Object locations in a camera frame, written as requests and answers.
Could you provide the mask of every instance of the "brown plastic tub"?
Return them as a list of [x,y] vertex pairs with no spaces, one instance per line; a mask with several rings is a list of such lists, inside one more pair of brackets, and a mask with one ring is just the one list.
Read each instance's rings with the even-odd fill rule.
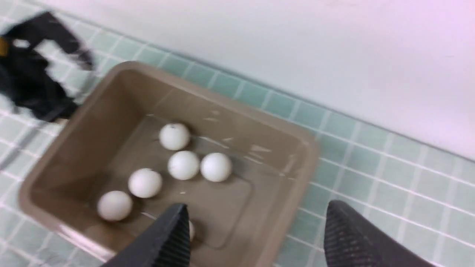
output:
[[[188,150],[222,152],[232,176],[179,181],[166,172],[173,154],[157,141],[167,122],[186,124]],[[26,178],[20,205],[49,229],[102,260],[127,246],[175,202],[188,204],[196,227],[191,265],[271,266],[318,158],[306,130],[168,75],[125,62],[110,71]],[[163,176],[154,198],[134,199],[124,221],[96,214],[107,191],[127,190],[129,175]]]

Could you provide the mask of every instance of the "white ball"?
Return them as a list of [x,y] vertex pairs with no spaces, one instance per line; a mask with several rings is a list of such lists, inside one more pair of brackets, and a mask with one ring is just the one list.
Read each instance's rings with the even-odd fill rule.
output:
[[201,161],[201,174],[209,181],[220,182],[232,173],[232,162],[222,153],[211,153]]
[[139,169],[129,178],[129,191],[132,195],[147,199],[158,194],[162,187],[162,176],[151,169]]
[[193,241],[193,239],[195,238],[195,227],[193,226],[190,220],[188,221],[188,223],[190,225],[190,241]]
[[132,199],[122,191],[108,192],[97,203],[99,216],[108,221],[123,220],[131,211]]
[[178,180],[193,178],[200,170],[200,159],[191,151],[179,151],[168,160],[168,173]]
[[168,150],[180,150],[190,142],[190,132],[183,124],[167,124],[160,130],[159,140]]

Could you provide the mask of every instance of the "green tile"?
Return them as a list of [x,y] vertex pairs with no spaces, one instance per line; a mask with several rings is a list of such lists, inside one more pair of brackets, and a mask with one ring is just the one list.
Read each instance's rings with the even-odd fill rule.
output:
[[461,180],[475,184],[475,162],[467,160],[462,161],[462,172],[460,173]]
[[125,60],[132,60],[135,54],[139,51],[141,43],[129,38],[122,38],[117,46],[112,50],[112,55],[123,58]]
[[335,164],[320,161],[317,167],[317,172],[313,177],[313,181],[326,188],[333,188],[339,170],[340,167]]
[[445,267],[469,266],[475,262],[475,248],[464,245],[450,238],[445,238],[442,245],[439,264]]
[[0,173],[0,199],[6,194],[10,186],[12,186],[14,183],[14,179]]
[[320,226],[320,229],[318,229],[318,231],[320,234],[317,236],[315,246],[317,248],[323,249],[323,244],[325,243],[325,221],[322,222],[322,225]]
[[313,267],[327,267],[325,253],[323,251],[315,251],[315,257],[313,260]]
[[444,213],[444,206],[431,200],[414,196],[409,220],[439,230]]
[[0,121],[0,138],[12,143],[24,127],[25,125],[17,120],[4,117]]
[[382,151],[389,132],[373,125],[362,124],[356,142]]
[[194,64],[185,76],[185,80],[190,81],[201,87],[208,87],[211,78],[216,72],[200,64]]
[[0,1],[0,16],[3,17],[10,11],[12,3],[13,2],[11,0]]
[[392,214],[402,215],[408,196],[409,194],[406,191],[385,183],[379,183],[373,206]]
[[408,223],[402,244],[420,257],[432,260],[437,237],[438,234],[433,231]]
[[364,210],[366,208],[365,205],[357,202],[357,201],[354,201],[352,199],[349,199],[345,196],[342,196],[342,195],[336,195],[334,197],[335,200],[341,200],[341,201],[344,201],[346,202],[348,205],[350,205],[352,208],[354,208],[357,212],[359,212],[360,214],[363,214],[364,213]]
[[438,172],[451,174],[455,165],[455,156],[435,148],[429,148],[423,165]]
[[369,175],[375,175],[381,154],[375,153],[366,148],[355,146],[348,160],[348,167]]
[[269,90],[251,83],[245,83],[237,100],[253,107],[260,108]]
[[63,12],[54,12],[53,14],[56,16],[56,18],[58,18],[58,20],[61,23],[65,24],[66,26],[68,26],[70,28],[77,22],[77,19],[75,19],[75,18],[73,18],[73,17],[71,17],[71,16],[69,16],[69,15],[67,15]]
[[85,23],[78,23],[73,28],[74,34],[83,42],[88,42],[97,32],[97,29]]
[[15,183],[12,185],[12,188],[9,190],[7,195],[5,196],[5,205],[14,209],[14,210],[19,210],[19,205],[18,205],[18,191],[20,189],[20,184]]
[[140,52],[139,56],[137,57],[137,61],[157,67],[164,57],[165,52],[158,49],[146,47],[144,50],[142,50],[142,52]]
[[331,113],[324,131],[339,137],[349,139],[355,128],[356,121],[339,113]]
[[0,142],[0,157],[9,151],[10,147],[5,143]]
[[357,200],[366,201],[372,185],[373,179],[345,170],[337,191]]
[[458,210],[450,210],[447,234],[459,240],[475,244],[475,217]]
[[99,267],[102,264],[102,261],[82,250],[78,251],[71,260],[71,265],[74,267]]
[[17,214],[0,208],[0,238],[8,239],[20,221],[21,218]]
[[434,172],[422,170],[416,192],[435,200],[445,201],[450,179]]
[[36,136],[25,147],[27,151],[30,151],[37,155],[42,155],[49,147],[49,144],[53,141],[54,137],[45,132],[38,131]]
[[190,64],[191,62],[184,58],[169,55],[161,68],[170,74],[181,77]]
[[396,239],[401,220],[379,210],[371,209],[368,220],[388,236]]
[[305,267],[311,250],[309,246],[287,238],[280,249],[277,263],[281,267]]
[[55,234],[46,247],[39,251],[38,259],[44,260],[52,267],[64,266],[74,248],[73,244]]
[[340,139],[322,134],[320,136],[321,157],[336,163],[342,163],[348,143]]
[[88,77],[89,73],[78,68],[72,68],[71,71],[67,74],[64,82],[75,89],[81,89],[84,86],[84,82]]
[[389,149],[389,154],[410,162],[416,162],[420,154],[421,146],[422,145],[416,141],[396,135]]
[[15,9],[9,14],[9,19],[15,21],[23,21],[33,16],[37,12],[37,10],[38,9],[33,6],[22,5],[19,3],[15,7]]
[[288,234],[299,240],[313,244],[321,223],[322,219],[299,210]]
[[15,236],[11,239],[10,243],[29,253],[36,254],[41,248],[43,241],[46,238],[48,231],[30,221],[25,221]]
[[457,183],[453,205],[475,214],[475,187]]
[[100,67],[102,66],[107,59],[103,55],[99,55],[97,53],[94,53],[94,63],[96,66]]
[[330,195],[330,191],[326,189],[309,185],[300,206],[303,209],[325,216]]
[[119,36],[117,34],[110,32],[99,32],[91,40],[90,46],[97,51],[108,53],[118,40]]
[[387,158],[381,178],[392,184],[409,189],[414,179],[415,171],[416,167],[414,165]]
[[48,74],[55,80],[61,80],[65,77],[70,68],[71,66],[65,63],[54,62],[48,67]]
[[15,161],[5,168],[5,171],[19,178],[24,178],[36,164],[36,161],[37,159],[28,154],[19,153]]
[[322,123],[325,112],[326,110],[322,108],[302,102],[298,107],[293,121],[313,129],[318,129]]
[[115,67],[119,63],[121,63],[121,61],[118,61],[114,58],[107,59],[107,61],[101,67],[101,73],[107,74],[113,67]]
[[3,267],[28,267],[29,261],[13,250],[7,249],[0,255]]
[[272,93],[264,110],[282,118],[288,118],[292,112],[292,109],[294,108],[294,105],[295,99],[285,95]]
[[218,74],[211,90],[232,98],[236,94],[240,83],[241,80],[235,77],[226,74]]

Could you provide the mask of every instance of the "grout line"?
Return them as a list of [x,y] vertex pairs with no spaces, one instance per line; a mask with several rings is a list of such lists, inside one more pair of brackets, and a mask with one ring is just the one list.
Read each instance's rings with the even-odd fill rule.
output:
[[40,265],[41,267],[51,267],[50,265],[48,264],[42,264],[41,263],[41,260],[39,260],[38,258],[32,256],[31,254],[17,248],[17,247],[14,247],[12,245],[10,245],[8,242],[4,241],[4,240],[1,240],[0,239],[0,244],[2,244],[4,246],[3,248],[3,252],[7,251],[8,249],[13,251],[14,253],[20,255],[22,258],[28,260],[31,263],[33,264],[37,264],[37,265]]
[[190,64],[188,64],[188,67],[186,67],[185,71],[183,71],[183,74],[180,76],[180,78],[185,78],[194,65],[195,65],[195,62],[191,62]]
[[[367,203],[365,203],[364,201],[361,201],[361,200],[356,199],[356,198],[354,198],[354,197],[347,196],[347,195],[345,195],[345,194],[343,194],[343,193],[334,191],[333,189],[327,188],[327,187],[325,187],[325,186],[323,186],[323,185],[317,184],[316,186],[318,186],[318,187],[320,187],[320,188],[322,188],[322,189],[328,190],[328,191],[330,191],[331,193],[334,193],[335,195],[339,195],[339,196],[342,196],[342,197],[346,197],[346,198],[348,198],[348,199],[350,199],[350,200],[352,200],[352,201],[354,201],[354,202],[357,202],[357,203],[359,203],[359,204],[367,205]],[[370,208],[375,209],[375,210],[377,210],[377,211],[380,211],[380,212],[382,212],[382,213],[385,213],[385,214],[387,214],[387,215],[391,215],[391,216],[393,216],[393,217],[395,217],[395,218],[398,218],[398,219],[400,219],[400,220],[402,220],[402,221],[404,221],[404,222],[406,222],[406,223],[410,223],[410,224],[419,226],[419,227],[421,227],[421,228],[424,228],[424,229],[426,229],[426,230],[432,231],[432,232],[437,233],[437,234],[439,234],[439,235],[443,235],[443,236],[446,237],[446,238],[450,238],[450,239],[452,239],[452,240],[455,240],[455,241],[457,241],[457,242],[459,242],[459,243],[462,243],[462,244],[464,244],[464,245],[466,245],[466,246],[468,246],[468,247],[475,248],[475,244],[471,244],[471,243],[469,243],[469,242],[463,241],[463,240],[461,240],[461,239],[458,239],[458,238],[456,238],[456,237],[453,237],[453,236],[450,236],[450,235],[448,235],[448,234],[446,234],[446,233],[443,233],[443,232],[441,232],[441,231],[439,231],[439,230],[432,229],[432,228],[427,227],[427,226],[425,226],[425,225],[423,225],[423,224],[420,224],[420,223],[411,221],[411,220],[409,220],[409,219],[407,219],[407,218],[405,218],[405,217],[403,217],[403,216],[400,216],[400,215],[397,215],[397,214],[393,214],[393,213],[391,213],[391,212],[389,212],[389,211],[387,211],[387,210],[383,210],[383,209],[378,208],[378,207],[373,206],[373,205],[370,205]]]
[[107,62],[109,62],[110,59],[113,59],[113,55],[112,55],[112,52],[114,51],[114,49],[119,45],[120,41],[124,38],[123,35],[119,36],[119,38],[117,38],[117,40],[115,41],[115,43],[109,48],[109,50],[106,52],[106,53],[100,53],[100,51],[97,51],[96,53],[97,54],[101,54],[102,56],[104,56],[104,61],[102,62],[102,64],[100,66],[97,67],[97,71],[100,71],[102,72],[102,69],[105,67],[105,65],[107,64]]
[[[390,147],[392,146],[393,140],[394,140],[394,134],[391,133],[386,136],[386,141],[383,147],[384,152],[387,152],[390,149]],[[381,178],[384,171],[384,167],[386,166],[386,160],[387,160],[387,157],[385,156],[380,157],[380,161],[378,163],[378,167],[376,168],[376,173],[374,174],[374,177]],[[373,179],[373,185],[371,186],[370,194],[368,196],[368,199],[366,200],[366,202],[369,205],[372,205],[374,199],[376,198],[376,192],[378,191],[379,183],[380,183],[379,180]],[[369,206],[366,206],[364,208],[363,216],[367,218],[370,214],[370,211],[371,209],[369,208]]]
[[9,246],[10,242],[15,237],[15,235],[18,233],[18,231],[20,231],[20,228],[24,223],[25,223],[25,218],[21,218],[20,222],[18,222],[18,224],[15,226],[15,228],[11,231],[10,235],[5,239],[6,246],[3,249],[3,251],[0,251],[0,255],[5,252],[5,250],[7,249],[7,246]]
[[167,61],[167,59],[170,55],[171,55],[171,53],[168,52],[165,56],[163,56],[163,58],[158,63],[157,67],[159,67],[159,68],[163,67],[163,64],[165,64],[165,61]]
[[[356,137],[360,133],[360,129],[361,129],[361,122],[357,122],[355,124],[355,126],[353,127],[353,132],[351,133],[350,140],[355,140],[356,139]],[[353,152],[353,147],[354,147],[354,145],[349,144],[348,147],[346,148],[345,155],[343,156],[343,161],[342,161],[343,166],[345,166],[348,163],[348,161],[350,160],[350,156]],[[333,189],[332,189],[331,194],[330,194],[330,200],[332,200],[335,197],[336,191],[338,190],[338,188],[340,187],[340,184],[342,182],[344,173],[345,173],[345,169],[340,167],[340,169],[338,170],[338,173],[336,175],[335,184],[333,185]],[[313,244],[314,244],[315,247],[318,246],[317,243],[324,234],[324,229],[325,228],[324,228],[323,225],[324,224],[322,224],[319,227],[317,235],[315,237],[315,240],[313,241]],[[316,255],[315,251],[310,253],[309,258],[307,260],[307,266],[311,266],[313,264],[313,262],[315,260],[315,255]]]
[[322,136],[323,129],[326,127],[331,114],[332,114],[332,111],[330,110],[326,110],[325,113],[323,114],[322,121],[320,122],[318,129],[316,129],[318,139]]
[[308,243],[308,242],[305,242],[305,241],[303,241],[303,240],[300,240],[300,239],[298,239],[298,238],[296,238],[296,237],[294,237],[294,236],[292,236],[292,235],[287,235],[287,237],[290,238],[290,239],[292,239],[292,240],[295,240],[295,241],[297,241],[297,242],[299,242],[299,243],[302,243],[302,244],[304,244],[304,245],[307,245],[307,246],[309,246],[309,247],[311,247],[311,248],[313,248],[313,249],[315,249],[315,250],[323,251],[323,249],[321,249],[321,248],[319,248],[319,247],[316,247],[315,245],[310,244],[310,243]]
[[315,217],[317,217],[317,218],[320,218],[320,219],[322,219],[322,220],[326,220],[326,217],[325,217],[325,216],[322,216],[322,215],[320,215],[320,214],[316,214],[315,212],[306,210],[306,209],[304,209],[304,208],[298,208],[298,209],[301,210],[301,211],[304,211],[304,212],[306,212],[306,213],[308,213],[308,214],[310,214],[310,215],[313,215],[313,216],[315,216]]
[[429,171],[429,172],[438,174],[438,175],[440,175],[440,176],[444,176],[444,177],[449,178],[449,179],[454,179],[454,180],[456,180],[456,181],[459,182],[459,183],[463,183],[463,184],[465,184],[465,185],[468,185],[468,186],[471,186],[471,187],[474,187],[474,188],[475,188],[475,183],[471,183],[471,182],[468,182],[468,181],[459,179],[459,178],[457,178],[457,177],[448,175],[448,174],[446,174],[446,173],[433,170],[433,169],[431,169],[431,168],[428,168],[428,167],[423,166],[423,165],[421,165],[421,164],[418,164],[418,163],[416,163],[416,162],[411,162],[411,161],[408,161],[408,160],[399,158],[399,157],[397,157],[397,156],[391,155],[391,154],[389,154],[389,153],[382,152],[382,151],[380,151],[380,150],[377,150],[377,149],[374,149],[374,148],[372,148],[372,147],[366,146],[366,145],[364,145],[364,144],[352,142],[352,141],[349,140],[349,139],[346,139],[346,138],[343,138],[343,137],[339,137],[339,136],[334,135],[334,134],[332,134],[332,133],[323,131],[323,128],[326,126],[326,123],[328,122],[328,118],[330,117],[330,114],[331,114],[331,113],[333,113],[333,112],[330,111],[330,110],[326,110],[326,111],[325,111],[325,114],[323,115],[322,122],[320,123],[320,126],[319,126],[318,128],[309,127],[309,126],[307,126],[307,125],[300,124],[300,123],[298,123],[298,122],[292,122],[292,123],[294,123],[294,124],[296,124],[296,125],[298,125],[298,126],[301,126],[301,127],[303,127],[303,128],[306,128],[306,129],[309,129],[309,130],[312,130],[312,131],[316,131],[316,132],[317,132],[317,137],[320,137],[321,135],[324,134],[324,135],[327,135],[327,136],[329,136],[329,137],[333,137],[333,138],[335,138],[335,139],[338,139],[338,140],[340,140],[340,141],[344,141],[344,142],[353,144],[353,145],[355,145],[355,146],[358,146],[358,147],[367,149],[367,150],[369,150],[369,151],[375,152],[375,153],[380,154],[380,155],[382,155],[382,156],[386,156],[386,157],[388,157],[388,158],[398,160],[398,161],[400,161],[400,162],[409,164],[409,165],[411,165],[411,166],[415,166],[415,167],[420,168],[420,169],[423,169],[423,170],[425,170],[425,171]]
[[293,122],[295,119],[295,116],[297,115],[298,109],[300,108],[300,104],[302,104],[301,100],[297,100],[292,107],[292,111],[290,112],[290,115],[288,117],[288,121]]
[[272,95],[272,90],[269,90],[266,96],[264,97],[264,101],[262,102],[262,105],[260,108],[261,110],[264,110],[267,107],[267,104],[269,104],[271,95]]
[[71,254],[69,254],[69,257],[67,257],[66,262],[64,263],[63,267],[69,267],[71,263],[73,262],[74,256],[79,252],[80,248],[75,247],[73,251],[71,251]]
[[132,56],[132,60],[137,60],[137,58],[140,56],[140,54],[145,50],[145,48],[147,48],[147,46],[149,45],[150,43],[143,43],[140,48],[137,50],[137,52],[135,52],[135,54]]
[[244,86],[246,85],[247,81],[240,80],[239,86],[237,87],[236,93],[234,94],[232,99],[238,99],[241,96],[242,90],[244,90]]
[[[417,162],[419,164],[422,164],[425,161],[425,159],[427,157],[427,153],[428,153],[428,147],[425,146],[425,145],[422,146],[420,148],[419,157],[418,157],[418,160],[417,160]],[[411,183],[411,186],[410,186],[411,191],[416,190],[416,188],[419,184],[421,173],[422,173],[422,170],[420,168],[415,169],[414,176],[412,178],[412,183]],[[416,196],[415,194],[409,194],[408,199],[406,200],[406,204],[404,206],[404,211],[402,212],[403,217],[405,219],[407,219],[409,217],[410,213],[411,213],[412,203],[414,202],[415,196]],[[397,239],[396,239],[396,241],[398,241],[399,243],[402,243],[402,241],[404,239],[404,235],[406,233],[406,225],[407,225],[407,222],[405,220],[403,220],[401,222],[401,224],[399,225],[398,235],[397,235]]]
[[211,80],[208,82],[208,86],[206,88],[211,88],[214,86],[214,83],[216,82],[216,79],[218,78],[218,75],[221,73],[221,71],[217,70],[214,72],[213,77],[211,77]]
[[[458,176],[462,172],[462,162],[460,159],[456,159],[454,168],[452,170],[452,176]],[[448,186],[448,192],[446,196],[446,203],[448,205],[452,205],[455,199],[456,195],[456,190],[457,190],[457,182],[455,180],[450,180],[450,184]],[[451,208],[445,205],[444,206],[444,211],[442,213],[442,220],[440,222],[440,232],[447,232],[448,224],[449,224],[449,219],[450,219],[450,211]],[[440,257],[442,256],[442,248],[444,246],[445,242],[445,237],[443,235],[439,235],[437,237],[436,241],[436,248],[434,250],[434,255],[432,256],[432,261],[434,262],[440,262]]]
[[416,196],[418,196],[418,197],[421,197],[421,198],[424,198],[424,199],[427,199],[427,200],[431,200],[431,201],[436,202],[436,203],[438,203],[438,204],[441,204],[441,205],[444,205],[444,206],[448,206],[449,208],[451,208],[451,209],[453,209],[453,210],[457,210],[457,211],[459,211],[459,212],[461,212],[461,213],[464,213],[464,214],[467,214],[467,215],[470,215],[470,216],[475,217],[475,213],[471,213],[471,212],[469,212],[469,211],[463,210],[463,209],[458,208],[458,207],[455,207],[455,206],[453,206],[453,205],[449,205],[449,204],[447,204],[447,203],[445,203],[445,202],[443,202],[443,201],[433,199],[433,198],[431,198],[431,197],[425,196],[425,195],[423,195],[423,194],[421,194],[421,193],[418,193],[418,192],[416,192],[416,191],[413,191],[413,190],[411,190],[411,189],[407,189],[407,188],[404,188],[404,187],[402,187],[402,186],[399,186],[399,185],[390,183],[390,182],[388,182],[388,181],[386,181],[386,180],[383,180],[383,179],[380,179],[380,178],[378,178],[378,177],[371,176],[371,175],[369,175],[369,174],[367,174],[367,173],[364,173],[364,172],[355,170],[355,169],[353,169],[353,168],[350,168],[350,167],[348,167],[348,166],[342,165],[341,163],[333,162],[333,161],[331,161],[331,160],[324,159],[324,158],[320,158],[320,160],[321,160],[321,161],[324,161],[324,162],[329,162],[329,163],[331,163],[331,164],[333,164],[333,165],[335,165],[335,166],[344,168],[344,169],[346,169],[346,170],[352,171],[352,172],[357,173],[357,174],[359,174],[359,175],[362,175],[362,176],[365,176],[365,177],[368,177],[368,178],[372,178],[372,179],[377,179],[378,182],[380,182],[380,183],[387,184],[387,185],[392,186],[392,187],[394,187],[394,188],[397,188],[397,189],[406,191],[406,192],[408,192],[408,193],[410,193],[410,194],[416,195]]
[[[37,258],[38,259],[38,256],[39,254],[41,253],[42,250],[44,250],[45,248],[47,248],[47,245],[49,243],[49,241],[51,240],[51,238],[53,238],[53,232],[49,232],[45,239],[43,240],[43,243],[41,244],[41,246],[39,247],[38,251],[36,252],[36,254],[33,255],[34,258]],[[30,262],[30,264],[28,265],[28,267],[34,267],[35,263],[33,262]]]

